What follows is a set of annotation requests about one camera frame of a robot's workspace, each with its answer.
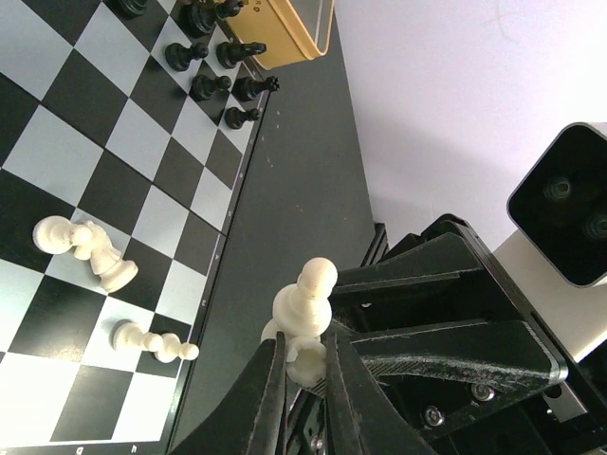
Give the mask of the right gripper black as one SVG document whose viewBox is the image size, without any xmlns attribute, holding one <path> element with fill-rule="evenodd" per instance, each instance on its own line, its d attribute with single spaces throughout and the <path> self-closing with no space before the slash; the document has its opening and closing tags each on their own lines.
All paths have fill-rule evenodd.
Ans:
<svg viewBox="0 0 607 455">
<path fill-rule="evenodd" d="M 563 348 L 568 366 L 551 352 L 531 328 L 555 344 L 564 338 L 464 220 L 440 217 L 374 263 L 342 270 L 331 305 L 350 327 L 452 322 L 350 337 L 375 376 L 413 375 L 505 392 L 542 390 L 568 376 L 434 442 L 440 453 L 605 453 L 605 344 L 579 363 Z"/>
</svg>

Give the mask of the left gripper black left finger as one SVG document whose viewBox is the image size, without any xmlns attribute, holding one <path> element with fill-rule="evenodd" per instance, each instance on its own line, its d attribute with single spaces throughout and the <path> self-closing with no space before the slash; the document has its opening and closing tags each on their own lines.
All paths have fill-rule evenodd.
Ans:
<svg viewBox="0 0 607 455">
<path fill-rule="evenodd" d="M 209 417 L 174 454 L 283 454 L 285 334 L 264 340 Z"/>
</svg>

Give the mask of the white pawn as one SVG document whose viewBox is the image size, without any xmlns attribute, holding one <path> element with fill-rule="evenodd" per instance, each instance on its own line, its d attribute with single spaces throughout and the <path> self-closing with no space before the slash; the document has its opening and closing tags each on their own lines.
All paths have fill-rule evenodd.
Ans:
<svg viewBox="0 0 607 455">
<path fill-rule="evenodd" d="M 332 261 L 316 257 L 307 261 L 295 283 L 284 286 L 272 303 L 272 318 L 260 336 L 261 341 L 275 338 L 277 332 L 287 337 L 319 339 L 332 319 L 329 297 L 338 280 Z"/>
</svg>

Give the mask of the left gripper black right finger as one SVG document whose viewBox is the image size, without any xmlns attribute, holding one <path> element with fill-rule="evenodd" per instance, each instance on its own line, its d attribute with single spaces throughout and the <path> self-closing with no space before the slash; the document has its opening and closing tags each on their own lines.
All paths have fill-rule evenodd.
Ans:
<svg viewBox="0 0 607 455">
<path fill-rule="evenodd" d="M 326 452 L 433 454 L 393 407 L 352 344 L 332 335 L 326 345 Z"/>
</svg>

